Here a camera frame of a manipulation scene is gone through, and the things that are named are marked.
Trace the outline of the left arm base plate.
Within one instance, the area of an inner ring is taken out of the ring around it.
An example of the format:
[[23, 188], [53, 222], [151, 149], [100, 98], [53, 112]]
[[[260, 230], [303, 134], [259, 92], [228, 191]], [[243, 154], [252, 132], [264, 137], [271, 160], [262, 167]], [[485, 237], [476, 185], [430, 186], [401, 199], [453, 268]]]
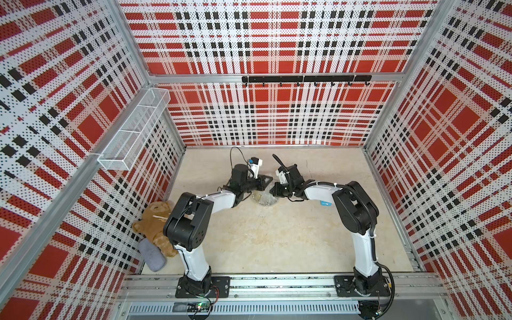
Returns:
[[207, 276], [202, 281], [181, 277], [178, 281], [175, 297], [191, 299], [193, 297], [208, 297], [210, 299], [227, 298], [229, 296], [231, 278], [227, 276]]

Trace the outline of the black wall hook rail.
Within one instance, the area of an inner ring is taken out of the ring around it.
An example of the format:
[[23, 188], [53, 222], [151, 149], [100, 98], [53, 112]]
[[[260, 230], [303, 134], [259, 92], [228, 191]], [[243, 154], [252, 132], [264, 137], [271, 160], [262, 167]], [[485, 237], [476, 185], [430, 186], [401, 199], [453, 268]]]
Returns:
[[242, 83], [347, 83], [368, 84], [372, 75], [287, 75], [287, 76], [243, 76]]

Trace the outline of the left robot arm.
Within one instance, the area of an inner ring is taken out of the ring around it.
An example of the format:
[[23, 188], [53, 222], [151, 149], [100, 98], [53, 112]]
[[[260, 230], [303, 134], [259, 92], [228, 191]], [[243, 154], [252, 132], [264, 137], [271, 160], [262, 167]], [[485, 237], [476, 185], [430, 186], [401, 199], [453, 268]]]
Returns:
[[163, 235], [178, 251], [185, 267], [177, 297], [219, 293], [214, 289], [211, 266], [202, 248], [211, 215], [237, 207], [252, 191], [264, 191], [273, 178], [259, 174], [262, 165], [262, 159], [252, 157], [249, 163], [232, 168], [231, 178], [219, 191], [209, 195], [185, 192], [178, 199], [163, 227]]

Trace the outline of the clear bubble wrap sheet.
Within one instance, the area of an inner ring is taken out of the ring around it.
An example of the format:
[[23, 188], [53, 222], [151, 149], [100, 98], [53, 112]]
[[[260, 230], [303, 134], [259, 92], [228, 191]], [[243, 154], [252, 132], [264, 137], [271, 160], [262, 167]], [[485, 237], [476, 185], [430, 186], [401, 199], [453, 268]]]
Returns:
[[256, 204], [264, 206], [264, 207], [270, 207], [279, 201], [277, 197], [274, 197], [272, 194], [270, 194], [268, 191], [254, 191], [251, 195], [251, 198]]

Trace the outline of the brown teddy bear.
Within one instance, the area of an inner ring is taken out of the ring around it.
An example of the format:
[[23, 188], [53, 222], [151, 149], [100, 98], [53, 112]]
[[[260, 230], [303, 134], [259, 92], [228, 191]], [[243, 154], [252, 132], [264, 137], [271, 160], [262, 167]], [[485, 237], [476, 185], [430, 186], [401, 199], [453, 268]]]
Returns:
[[172, 209], [169, 201], [153, 202], [144, 210], [141, 219], [132, 224], [133, 231], [144, 235], [165, 257], [175, 257], [178, 254], [163, 234], [163, 228]]

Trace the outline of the grey cloth pouch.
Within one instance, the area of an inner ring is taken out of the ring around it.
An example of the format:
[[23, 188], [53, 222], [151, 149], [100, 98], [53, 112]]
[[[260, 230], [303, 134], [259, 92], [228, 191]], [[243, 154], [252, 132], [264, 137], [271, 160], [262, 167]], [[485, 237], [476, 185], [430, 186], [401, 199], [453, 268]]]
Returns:
[[148, 239], [144, 238], [139, 242], [138, 250], [141, 253], [145, 264], [152, 272], [163, 269], [167, 260], [161, 253], [161, 250], [152, 244]]

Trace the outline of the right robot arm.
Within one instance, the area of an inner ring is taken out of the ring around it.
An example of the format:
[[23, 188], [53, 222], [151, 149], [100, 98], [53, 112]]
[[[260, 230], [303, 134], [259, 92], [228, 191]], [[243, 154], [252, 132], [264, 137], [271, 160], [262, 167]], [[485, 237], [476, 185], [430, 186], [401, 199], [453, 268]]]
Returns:
[[360, 295], [370, 295], [383, 279], [375, 252], [375, 229], [379, 210], [357, 181], [338, 184], [304, 180], [296, 165], [281, 166], [279, 181], [270, 190], [274, 197], [297, 197], [336, 206], [343, 226], [351, 232], [355, 250], [354, 288]]

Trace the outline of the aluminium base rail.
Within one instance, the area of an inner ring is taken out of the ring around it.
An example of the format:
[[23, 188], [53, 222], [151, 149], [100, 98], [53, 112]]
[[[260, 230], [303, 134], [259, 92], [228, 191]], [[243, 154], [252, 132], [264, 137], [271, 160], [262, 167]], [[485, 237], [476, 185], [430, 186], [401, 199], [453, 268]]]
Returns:
[[359, 319], [374, 309], [383, 319], [456, 319], [432, 273], [393, 272], [391, 297], [338, 297], [334, 277], [349, 273], [225, 274], [227, 298], [175, 297], [179, 275], [130, 276], [114, 319]]

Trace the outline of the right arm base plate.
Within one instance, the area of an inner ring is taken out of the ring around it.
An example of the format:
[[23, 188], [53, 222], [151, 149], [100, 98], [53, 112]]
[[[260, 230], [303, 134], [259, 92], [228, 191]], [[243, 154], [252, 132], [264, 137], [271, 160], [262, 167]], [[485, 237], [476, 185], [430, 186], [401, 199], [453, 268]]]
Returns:
[[354, 275], [337, 275], [334, 277], [338, 297], [391, 297], [391, 290], [384, 276], [375, 279]]

